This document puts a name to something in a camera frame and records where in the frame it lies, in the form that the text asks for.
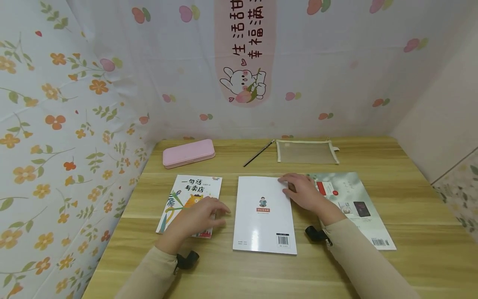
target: pink banner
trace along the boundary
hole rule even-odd
[[[271,93],[275,0],[215,0],[216,73],[225,100],[255,107]]]

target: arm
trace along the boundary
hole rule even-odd
[[[174,281],[176,256],[153,247],[123,285],[115,299],[162,298]]]
[[[296,192],[284,189],[284,193],[322,221],[324,231],[333,243],[329,247],[330,252],[362,299],[420,298],[358,227],[315,189],[315,182],[311,178],[286,174],[279,181],[292,183]]]
[[[224,219],[210,218],[216,210],[231,213],[224,203],[210,197],[203,198],[189,209],[181,210],[115,298],[162,298],[174,281],[176,254],[186,238],[210,227],[226,223]]]
[[[333,243],[330,252],[361,298],[420,298],[351,220],[327,225],[324,231]]]

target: pink pencil case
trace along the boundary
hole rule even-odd
[[[212,140],[205,139],[165,149],[163,151],[163,165],[169,169],[207,160],[215,155]]]

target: white book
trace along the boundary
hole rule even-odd
[[[297,254],[284,188],[277,177],[239,177],[233,250]]]
[[[161,220],[156,228],[156,232],[163,233],[182,209],[192,207],[204,197],[210,196],[219,198],[221,183],[221,177],[177,175],[173,189],[169,194],[163,214],[161,215]],[[193,235],[193,237],[210,239],[211,235],[212,227]]]

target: book cover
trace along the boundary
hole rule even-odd
[[[239,177],[233,250],[297,254],[284,188],[277,177]]]
[[[161,220],[156,228],[156,232],[163,233],[182,209],[192,207],[192,205],[204,197],[210,196],[219,198],[221,183],[221,177],[177,175],[173,189],[171,190],[166,206],[164,207]],[[212,228],[197,233],[193,235],[193,237],[210,239],[211,235]]]
[[[355,223],[378,250],[397,250],[356,172],[310,173],[316,188]]]

